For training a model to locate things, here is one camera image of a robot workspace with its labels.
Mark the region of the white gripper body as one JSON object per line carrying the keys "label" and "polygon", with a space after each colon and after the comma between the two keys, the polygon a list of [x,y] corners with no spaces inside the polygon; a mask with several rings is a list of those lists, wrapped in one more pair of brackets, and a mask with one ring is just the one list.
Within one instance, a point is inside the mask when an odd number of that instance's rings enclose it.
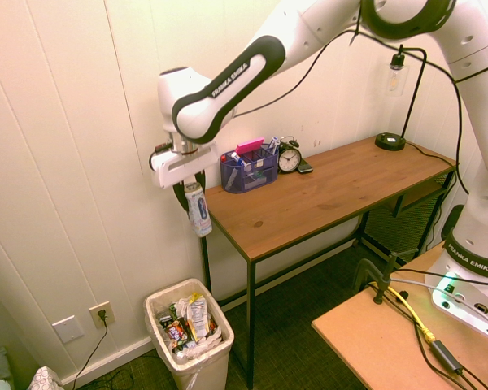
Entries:
{"label": "white gripper body", "polygon": [[193,176],[219,160],[215,141],[199,145],[191,153],[181,154],[172,150],[172,143],[157,145],[150,155],[154,185],[166,189]]}

